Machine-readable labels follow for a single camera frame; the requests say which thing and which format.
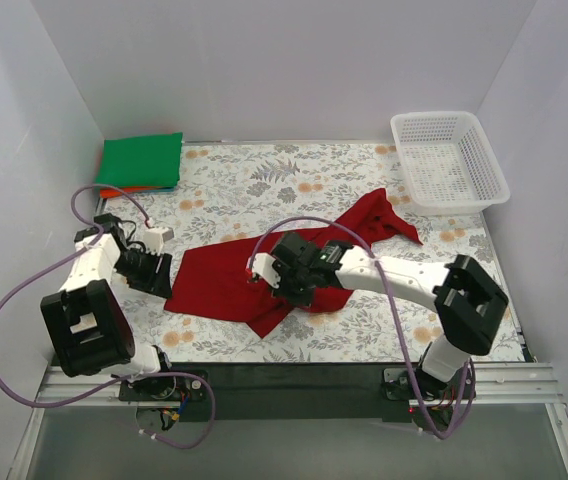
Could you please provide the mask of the red t-shirt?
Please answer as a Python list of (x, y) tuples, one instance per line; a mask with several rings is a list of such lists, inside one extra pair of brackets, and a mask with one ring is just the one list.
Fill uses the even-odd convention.
[[(336, 222), (369, 245), (396, 235), (421, 243), (416, 228), (395, 214), (382, 188), (361, 197)], [(247, 262), (257, 242), (253, 237), (185, 251), (164, 309), (245, 323), (259, 337), (268, 335), (293, 307), (274, 298), (266, 283), (249, 281)]]

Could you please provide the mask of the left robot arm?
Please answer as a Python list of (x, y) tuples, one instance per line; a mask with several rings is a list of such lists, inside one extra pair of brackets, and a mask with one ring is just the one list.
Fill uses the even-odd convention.
[(134, 338), (111, 284), (118, 275), (132, 290), (169, 299), (172, 255), (164, 247), (174, 232), (150, 227), (135, 240), (124, 231), (125, 223), (107, 213), (78, 231), (78, 257), (66, 281), (40, 303), (55, 354), (69, 377), (105, 372), (135, 378), (169, 369), (159, 347)]

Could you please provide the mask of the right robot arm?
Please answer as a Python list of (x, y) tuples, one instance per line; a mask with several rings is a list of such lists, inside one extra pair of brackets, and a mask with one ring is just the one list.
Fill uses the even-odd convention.
[(392, 292), (394, 297), (437, 314), (442, 333), (431, 342), (415, 372), (420, 391), (442, 392), (473, 356), (490, 353), (509, 300), (472, 257), (422, 263), (372, 257), (364, 248), (330, 240), (324, 246), (286, 233), (268, 253), (255, 256), (251, 273), (274, 296), (309, 307), (319, 288)]

